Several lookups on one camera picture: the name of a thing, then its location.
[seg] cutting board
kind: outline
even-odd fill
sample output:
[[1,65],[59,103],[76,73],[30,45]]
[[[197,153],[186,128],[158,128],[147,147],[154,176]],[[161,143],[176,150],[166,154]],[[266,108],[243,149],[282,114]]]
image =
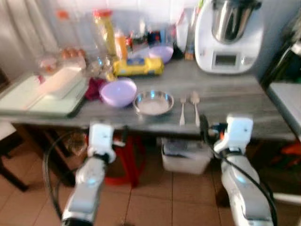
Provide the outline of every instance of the cutting board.
[[73,89],[63,98],[43,96],[29,108],[24,108],[32,99],[35,99],[36,90],[40,86],[38,77],[27,75],[13,84],[0,95],[0,113],[4,114],[34,114],[54,117],[70,116],[79,106],[87,90],[87,80],[82,77]]

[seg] lavender bowl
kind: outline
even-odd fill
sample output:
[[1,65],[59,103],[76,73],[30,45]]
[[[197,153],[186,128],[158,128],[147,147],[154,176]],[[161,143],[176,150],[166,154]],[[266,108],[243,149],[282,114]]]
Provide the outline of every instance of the lavender bowl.
[[108,105],[125,107],[135,99],[137,87],[131,79],[119,79],[103,86],[99,93]]
[[150,49],[149,56],[150,58],[161,58],[163,63],[170,61],[174,53],[174,48],[171,46],[155,46]]

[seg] metal spoon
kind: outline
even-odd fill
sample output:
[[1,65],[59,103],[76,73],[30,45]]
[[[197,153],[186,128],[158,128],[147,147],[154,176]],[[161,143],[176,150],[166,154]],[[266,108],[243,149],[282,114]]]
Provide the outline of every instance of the metal spoon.
[[182,113],[180,117],[180,126],[185,125],[185,118],[184,118],[184,104],[186,102],[186,98],[183,97],[180,99],[180,102],[182,103]]
[[194,109],[196,112],[196,126],[199,127],[199,116],[198,116],[198,109],[197,109],[197,104],[199,103],[199,95],[196,91],[192,92],[190,101],[194,105]]

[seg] white kitchen appliance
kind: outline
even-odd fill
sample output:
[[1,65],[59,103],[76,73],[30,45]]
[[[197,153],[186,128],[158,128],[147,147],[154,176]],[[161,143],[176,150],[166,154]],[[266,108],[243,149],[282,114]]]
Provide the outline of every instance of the white kitchen appliance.
[[195,55],[209,73],[249,70],[260,52],[264,24],[255,0],[207,0],[196,23]]

